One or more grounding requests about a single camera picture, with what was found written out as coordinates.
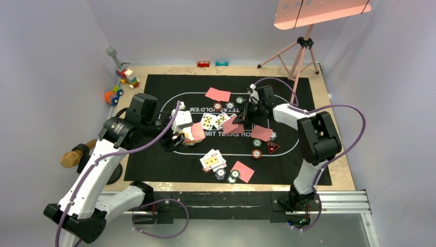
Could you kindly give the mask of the green poker chip top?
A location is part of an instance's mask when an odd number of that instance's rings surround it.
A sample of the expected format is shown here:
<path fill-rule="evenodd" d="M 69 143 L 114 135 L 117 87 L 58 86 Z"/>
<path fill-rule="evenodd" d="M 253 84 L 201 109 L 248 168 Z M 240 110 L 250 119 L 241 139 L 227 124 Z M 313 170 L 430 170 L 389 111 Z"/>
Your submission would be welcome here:
<path fill-rule="evenodd" d="M 241 96 L 239 96 L 239 97 L 237 97 L 237 98 L 235 99 L 235 102 L 236 102 L 237 104 L 243 104 L 244 101 L 245 101 L 245 99 L 244 99 L 243 97 L 241 97 Z"/>

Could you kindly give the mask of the pink playing card box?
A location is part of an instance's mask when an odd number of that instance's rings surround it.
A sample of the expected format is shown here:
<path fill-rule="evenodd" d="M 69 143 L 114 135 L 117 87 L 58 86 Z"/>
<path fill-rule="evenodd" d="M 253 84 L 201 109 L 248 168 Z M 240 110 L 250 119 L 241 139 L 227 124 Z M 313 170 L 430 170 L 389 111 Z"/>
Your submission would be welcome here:
<path fill-rule="evenodd" d="M 184 143 L 187 145 L 188 143 L 199 143 L 202 142 L 205 139 L 205 131 L 202 128 L 202 125 L 200 122 L 194 123 L 190 127 L 183 128 L 181 130 L 178 130 L 175 134 L 175 136 L 182 136 L 184 137 Z"/>

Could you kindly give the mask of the blue poker chip top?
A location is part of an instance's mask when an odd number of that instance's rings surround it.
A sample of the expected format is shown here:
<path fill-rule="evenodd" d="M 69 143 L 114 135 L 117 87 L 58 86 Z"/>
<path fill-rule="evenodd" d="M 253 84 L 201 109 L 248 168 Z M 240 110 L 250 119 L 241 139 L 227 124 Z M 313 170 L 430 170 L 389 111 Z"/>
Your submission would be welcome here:
<path fill-rule="evenodd" d="M 226 108 L 227 108 L 227 109 L 234 109 L 234 107 L 235 107 L 235 105 L 234 105 L 233 102 L 227 102 L 227 103 L 226 103 Z"/>

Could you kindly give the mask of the red backed community card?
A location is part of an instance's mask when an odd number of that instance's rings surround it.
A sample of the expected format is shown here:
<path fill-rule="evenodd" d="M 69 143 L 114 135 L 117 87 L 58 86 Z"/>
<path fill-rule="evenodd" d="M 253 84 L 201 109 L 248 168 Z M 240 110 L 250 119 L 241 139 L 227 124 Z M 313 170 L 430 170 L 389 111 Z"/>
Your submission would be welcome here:
<path fill-rule="evenodd" d="M 242 124 L 233 123 L 236 116 L 231 116 L 228 120 L 223 122 L 222 129 L 224 134 L 242 134 L 244 133 L 244 126 Z"/>

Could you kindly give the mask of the ten of clubs card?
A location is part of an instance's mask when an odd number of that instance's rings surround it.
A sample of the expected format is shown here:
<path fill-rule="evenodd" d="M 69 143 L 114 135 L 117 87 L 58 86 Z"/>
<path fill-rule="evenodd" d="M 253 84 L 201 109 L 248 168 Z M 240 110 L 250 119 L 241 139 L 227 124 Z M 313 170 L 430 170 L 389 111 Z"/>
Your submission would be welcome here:
<path fill-rule="evenodd" d="M 220 130 L 223 127 L 223 123 L 229 119 L 229 116 L 225 112 L 221 112 L 219 115 L 217 115 L 213 121 L 213 126 Z"/>

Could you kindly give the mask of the red poker chip top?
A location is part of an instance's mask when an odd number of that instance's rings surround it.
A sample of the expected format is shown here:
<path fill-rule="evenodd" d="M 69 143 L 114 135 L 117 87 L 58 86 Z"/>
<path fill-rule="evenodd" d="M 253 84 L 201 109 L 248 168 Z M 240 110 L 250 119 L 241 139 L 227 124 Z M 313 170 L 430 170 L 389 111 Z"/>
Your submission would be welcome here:
<path fill-rule="evenodd" d="M 222 109 L 222 105 L 219 102 L 213 104 L 213 108 L 215 111 L 219 112 Z"/>

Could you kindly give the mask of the seven of clubs card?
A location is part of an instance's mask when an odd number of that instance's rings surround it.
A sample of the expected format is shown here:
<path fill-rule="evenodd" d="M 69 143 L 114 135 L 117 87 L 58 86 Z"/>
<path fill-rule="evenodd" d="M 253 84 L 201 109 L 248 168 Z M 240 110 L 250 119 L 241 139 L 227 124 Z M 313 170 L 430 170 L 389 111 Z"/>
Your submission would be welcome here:
<path fill-rule="evenodd" d="M 216 120 L 216 115 L 210 113 L 204 113 L 201 119 L 201 125 L 204 130 L 212 130 Z"/>

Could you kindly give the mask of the red backed card top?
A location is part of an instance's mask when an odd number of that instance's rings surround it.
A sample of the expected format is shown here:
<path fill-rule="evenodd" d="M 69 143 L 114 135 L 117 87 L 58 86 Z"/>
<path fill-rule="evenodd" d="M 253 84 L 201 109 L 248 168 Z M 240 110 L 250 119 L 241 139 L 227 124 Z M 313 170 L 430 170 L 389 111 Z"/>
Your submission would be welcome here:
<path fill-rule="evenodd" d="M 209 90 L 206 92 L 205 96 L 207 98 L 210 98 L 215 101 L 222 101 L 222 102 L 229 102 L 231 92 L 229 91 L 222 91 L 215 89 L 213 87 L 210 87 Z"/>

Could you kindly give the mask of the red triangular button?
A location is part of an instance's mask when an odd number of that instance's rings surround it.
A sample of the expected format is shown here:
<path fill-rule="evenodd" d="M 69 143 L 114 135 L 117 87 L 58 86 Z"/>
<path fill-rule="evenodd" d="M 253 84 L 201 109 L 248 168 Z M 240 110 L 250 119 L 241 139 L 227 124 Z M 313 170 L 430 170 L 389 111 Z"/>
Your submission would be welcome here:
<path fill-rule="evenodd" d="M 281 146 L 272 142 L 267 142 L 268 153 L 273 154 L 276 152 Z"/>

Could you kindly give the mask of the blue poker chip stack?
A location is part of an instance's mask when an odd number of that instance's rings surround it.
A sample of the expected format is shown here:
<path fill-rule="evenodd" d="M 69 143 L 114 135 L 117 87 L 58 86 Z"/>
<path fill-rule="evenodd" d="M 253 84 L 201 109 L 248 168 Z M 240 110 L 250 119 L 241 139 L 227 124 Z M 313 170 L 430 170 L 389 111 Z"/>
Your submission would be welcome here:
<path fill-rule="evenodd" d="M 215 177 L 217 180 L 223 180 L 225 178 L 225 175 L 226 175 L 226 171 L 223 168 L 218 169 L 215 173 Z"/>

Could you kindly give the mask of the red backed card bottom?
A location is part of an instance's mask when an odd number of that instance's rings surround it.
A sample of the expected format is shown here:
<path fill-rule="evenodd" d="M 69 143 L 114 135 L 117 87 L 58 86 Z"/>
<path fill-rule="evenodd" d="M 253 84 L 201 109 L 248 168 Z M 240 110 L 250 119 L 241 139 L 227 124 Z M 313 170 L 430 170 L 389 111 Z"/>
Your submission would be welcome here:
<path fill-rule="evenodd" d="M 231 171 L 237 170 L 240 174 L 239 179 L 242 180 L 245 183 L 249 183 L 252 176 L 254 175 L 255 171 L 248 167 L 247 165 L 243 164 L 240 161 L 236 161 L 234 166 L 230 169 Z"/>

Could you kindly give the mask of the green poker chip stack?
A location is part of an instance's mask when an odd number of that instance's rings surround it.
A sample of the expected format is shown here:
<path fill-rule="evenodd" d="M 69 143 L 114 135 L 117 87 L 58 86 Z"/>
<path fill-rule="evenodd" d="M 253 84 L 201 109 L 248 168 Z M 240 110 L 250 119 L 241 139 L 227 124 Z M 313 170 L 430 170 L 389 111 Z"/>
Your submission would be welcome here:
<path fill-rule="evenodd" d="M 232 170 L 230 175 L 232 178 L 238 179 L 240 177 L 240 172 L 238 170 Z"/>

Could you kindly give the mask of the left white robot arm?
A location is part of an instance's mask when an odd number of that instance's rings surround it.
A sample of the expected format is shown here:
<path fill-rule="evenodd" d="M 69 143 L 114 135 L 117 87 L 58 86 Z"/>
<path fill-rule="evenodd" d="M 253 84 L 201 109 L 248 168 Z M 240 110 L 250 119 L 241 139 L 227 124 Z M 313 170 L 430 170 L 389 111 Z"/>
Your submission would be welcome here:
<path fill-rule="evenodd" d="M 167 152 L 186 147 L 180 130 L 193 125 L 191 112 L 178 101 L 168 117 L 160 119 L 156 97 L 138 93 L 130 105 L 103 124 L 93 147 L 83 144 L 80 175 L 68 193 L 55 204 L 48 204 L 44 215 L 57 224 L 56 246 L 78 246 L 97 240 L 106 225 L 131 209 L 148 210 L 165 204 L 157 199 L 150 185 L 136 181 L 108 199 L 100 195 L 112 174 L 129 154 L 161 144 Z"/>

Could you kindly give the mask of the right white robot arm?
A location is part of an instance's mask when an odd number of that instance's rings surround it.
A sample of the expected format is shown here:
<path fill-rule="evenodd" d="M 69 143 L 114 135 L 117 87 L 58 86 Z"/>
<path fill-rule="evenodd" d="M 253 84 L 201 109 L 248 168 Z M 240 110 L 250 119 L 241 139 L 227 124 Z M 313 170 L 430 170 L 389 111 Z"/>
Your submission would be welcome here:
<path fill-rule="evenodd" d="M 329 161 L 342 150 L 342 144 L 331 115 L 323 111 L 310 113 L 290 103 L 279 103 L 271 86 L 251 84 L 249 98 L 243 100 L 242 109 L 234 124 L 253 123 L 257 118 L 272 119 L 298 132 L 303 162 L 290 187 L 288 199 L 282 201 L 290 209 L 302 209 L 316 193 L 316 185 Z"/>

